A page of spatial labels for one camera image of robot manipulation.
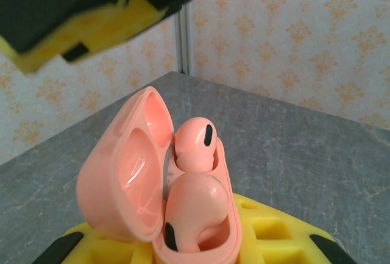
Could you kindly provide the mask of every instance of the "pink earbud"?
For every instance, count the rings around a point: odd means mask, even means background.
[[[175,135],[177,167],[185,172],[208,172],[213,169],[217,132],[206,118],[192,118]]]
[[[221,224],[228,212],[229,196],[215,177],[204,173],[181,175],[166,203],[167,246],[179,252],[199,252],[201,233]]]

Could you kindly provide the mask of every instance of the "pink earbud case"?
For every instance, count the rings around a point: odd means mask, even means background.
[[[156,263],[234,264],[241,246],[241,223],[218,138],[213,169],[207,174],[224,186],[228,215],[220,225],[202,232],[200,252],[167,247],[163,166],[173,142],[174,127],[163,99],[153,87],[139,91],[123,105],[82,167],[76,187],[79,208],[89,225],[107,238],[151,241]],[[169,154],[168,189],[185,174],[175,159],[173,152]],[[211,208],[196,192],[188,203],[199,210]]]

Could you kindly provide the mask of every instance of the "yellow plastic base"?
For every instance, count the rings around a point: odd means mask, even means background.
[[[243,228],[236,264],[330,264],[310,239],[317,234],[334,241],[328,233],[244,196],[234,198]],[[87,223],[66,234],[77,231],[84,237],[63,264],[154,264],[150,243],[111,241]]]

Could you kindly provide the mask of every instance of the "open case lid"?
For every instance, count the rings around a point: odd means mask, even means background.
[[[163,227],[163,164],[174,136],[160,94],[147,87],[119,111],[76,186],[89,225],[112,240],[152,241]]]

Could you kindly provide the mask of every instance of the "earbud tip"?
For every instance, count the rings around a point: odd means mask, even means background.
[[[214,156],[207,152],[185,152],[177,158],[176,165],[186,173],[208,173],[213,170]]]
[[[182,124],[174,140],[177,156],[195,150],[213,153],[216,148],[217,132],[209,119],[196,117]]]

